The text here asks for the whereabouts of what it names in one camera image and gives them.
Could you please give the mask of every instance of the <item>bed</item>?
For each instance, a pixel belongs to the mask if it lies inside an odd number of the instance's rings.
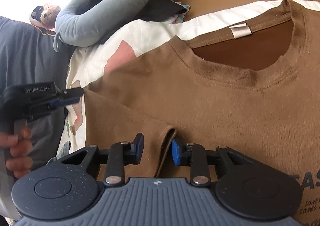
[[[320,11],[320,3],[297,0],[304,7]],[[244,6],[206,14],[180,24],[144,22],[135,20],[114,33],[105,44],[77,48],[70,60],[67,88],[85,87],[103,74],[146,53],[177,35],[182,40],[190,40],[204,33],[258,16],[268,9],[279,6],[281,1],[258,1]],[[86,137],[84,98],[68,106],[58,152],[66,142],[71,142],[70,153],[84,147]]]

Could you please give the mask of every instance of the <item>t-shirt sleeve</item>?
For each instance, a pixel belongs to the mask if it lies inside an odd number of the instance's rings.
[[[159,174],[175,130],[172,126],[150,118],[107,96],[85,88],[86,145],[108,149],[114,143],[132,142],[137,133],[144,135],[141,163],[127,165],[128,177],[154,177]]]

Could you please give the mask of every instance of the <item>person's hand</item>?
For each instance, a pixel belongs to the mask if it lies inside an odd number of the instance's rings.
[[[6,167],[13,171],[16,178],[20,178],[30,172],[32,159],[27,154],[32,150],[31,130],[24,127],[20,130],[22,140],[18,142],[17,135],[8,135],[0,132],[0,147],[10,148],[11,159],[6,161]]]

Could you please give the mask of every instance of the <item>brown t-shirt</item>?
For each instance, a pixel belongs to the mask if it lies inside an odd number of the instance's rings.
[[[296,218],[316,226],[320,12],[284,0],[246,23],[252,35],[234,39],[224,28],[174,37],[91,83],[86,143],[108,148],[144,133],[141,164],[126,168],[142,177],[189,176],[165,158],[175,133],[206,149],[227,145],[294,176],[303,190]]]

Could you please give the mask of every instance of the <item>gray neck pillow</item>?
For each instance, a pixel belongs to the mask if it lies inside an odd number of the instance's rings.
[[[61,42],[87,47],[97,43],[106,33],[115,32],[130,22],[149,0],[102,0],[90,10],[77,15],[78,8],[90,0],[72,0],[56,19],[53,47],[59,51]]]

